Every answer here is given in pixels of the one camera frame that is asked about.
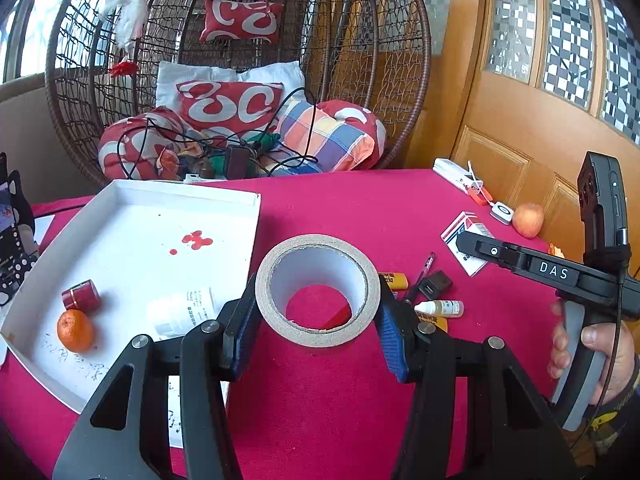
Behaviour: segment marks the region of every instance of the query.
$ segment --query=blue gripper pad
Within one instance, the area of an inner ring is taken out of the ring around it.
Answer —
[[[231,366],[231,371],[235,375],[236,381],[240,378],[240,375],[244,372],[251,360],[251,354],[254,350],[254,343],[258,335],[261,320],[262,314],[254,298],[236,335],[234,360]]]
[[[385,355],[386,366],[396,376],[398,382],[404,383],[409,375],[409,368],[404,358],[404,341],[386,306],[380,305],[374,323]]]

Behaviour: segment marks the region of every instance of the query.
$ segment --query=silver screw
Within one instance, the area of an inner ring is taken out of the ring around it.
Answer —
[[[436,326],[428,321],[421,321],[418,323],[418,330],[423,334],[433,334],[436,331]]]
[[[218,323],[215,319],[210,319],[208,321],[205,321],[200,328],[204,333],[210,334],[211,332],[215,332],[219,326],[220,323]]]
[[[131,346],[133,346],[133,348],[142,348],[146,346],[148,342],[149,338],[146,335],[137,335],[132,339]]]
[[[496,350],[501,350],[502,348],[504,348],[504,341],[497,335],[492,335],[489,338],[488,343],[491,348],[495,348]]]

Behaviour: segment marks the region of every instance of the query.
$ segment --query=roll of tape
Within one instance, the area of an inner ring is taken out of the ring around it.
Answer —
[[[293,295],[307,285],[328,285],[343,294],[351,319],[329,330],[306,328],[285,317]],[[302,235],[276,245],[255,280],[264,320],[284,338],[327,348],[354,339],[371,323],[380,303],[380,279],[369,259],[351,244],[326,235]]]

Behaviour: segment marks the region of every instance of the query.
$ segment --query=white pillow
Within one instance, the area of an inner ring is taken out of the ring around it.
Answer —
[[[166,106],[180,115],[180,92],[175,87],[185,81],[238,81],[238,73],[232,68],[217,66],[189,66],[161,61],[158,67],[156,106]]]
[[[300,63],[297,61],[273,63],[252,68],[246,72],[239,73],[238,81],[245,83],[282,83],[284,90],[280,103],[296,88],[305,87],[305,75],[300,70]],[[306,101],[305,93],[302,90],[293,94],[292,97],[299,101]]]

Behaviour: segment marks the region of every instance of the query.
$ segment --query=tape roll inner core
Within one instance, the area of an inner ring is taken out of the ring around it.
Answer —
[[[327,246],[303,246],[283,254],[273,269],[270,285],[273,303],[283,316],[293,295],[309,285],[328,285],[338,290],[349,302],[351,320],[362,310],[367,296],[366,277],[360,265]]]

